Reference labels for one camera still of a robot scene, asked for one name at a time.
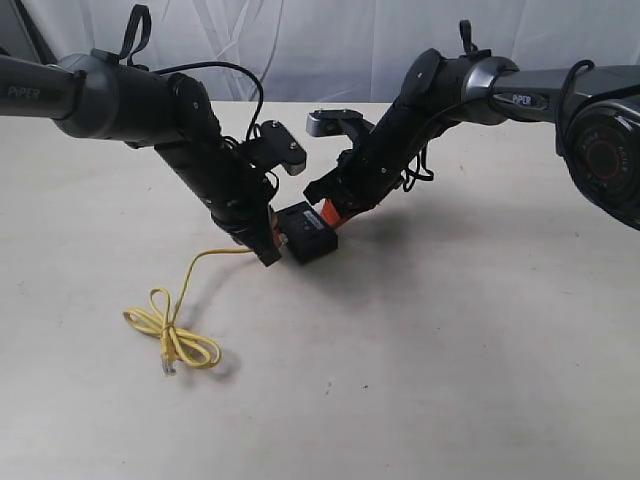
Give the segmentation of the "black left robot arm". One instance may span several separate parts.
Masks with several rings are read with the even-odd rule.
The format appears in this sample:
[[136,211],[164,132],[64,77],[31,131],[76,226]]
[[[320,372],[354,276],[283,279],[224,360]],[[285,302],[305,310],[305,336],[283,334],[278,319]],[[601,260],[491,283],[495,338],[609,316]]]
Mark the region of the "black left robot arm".
[[265,266],[277,262],[275,188],[254,144],[224,135],[203,83],[96,55],[59,65],[1,58],[1,113],[52,120],[73,138],[153,148],[208,209],[213,222]]

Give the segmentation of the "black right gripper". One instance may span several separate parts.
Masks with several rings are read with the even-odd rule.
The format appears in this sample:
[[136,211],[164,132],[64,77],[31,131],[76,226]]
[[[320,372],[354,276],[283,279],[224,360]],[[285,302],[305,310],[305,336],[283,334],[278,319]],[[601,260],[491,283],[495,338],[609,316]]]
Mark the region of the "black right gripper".
[[337,166],[310,182],[303,194],[312,205],[325,199],[320,215],[332,229],[338,229],[353,217],[339,209],[361,212],[374,208],[399,186],[402,172],[414,157],[415,148],[408,143],[366,139],[343,152]]

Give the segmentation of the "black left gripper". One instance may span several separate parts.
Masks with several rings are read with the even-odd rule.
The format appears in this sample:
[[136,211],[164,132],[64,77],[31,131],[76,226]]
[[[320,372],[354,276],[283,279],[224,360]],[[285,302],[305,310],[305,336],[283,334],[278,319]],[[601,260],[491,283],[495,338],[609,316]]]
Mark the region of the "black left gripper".
[[205,164],[204,198],[214,222],[249,248],[264,266],[281,259],[278,216],[270,181],[237,152],[221,149]]

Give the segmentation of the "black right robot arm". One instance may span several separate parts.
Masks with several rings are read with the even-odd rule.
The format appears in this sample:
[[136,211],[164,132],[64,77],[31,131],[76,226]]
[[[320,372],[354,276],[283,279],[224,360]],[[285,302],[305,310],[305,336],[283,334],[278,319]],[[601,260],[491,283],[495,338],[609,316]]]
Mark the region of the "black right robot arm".
[[577,190],[627,227],[639,226],[639,68],[580,60],[564,69],[521,70],[488,50],[446,58],[423,52],[376,123],[353,110],[316,110],[313,137],[345,135],[352,146],[304,190],[338,226],[408,188],[428,143],[462,123],[550,123],[555,149]]

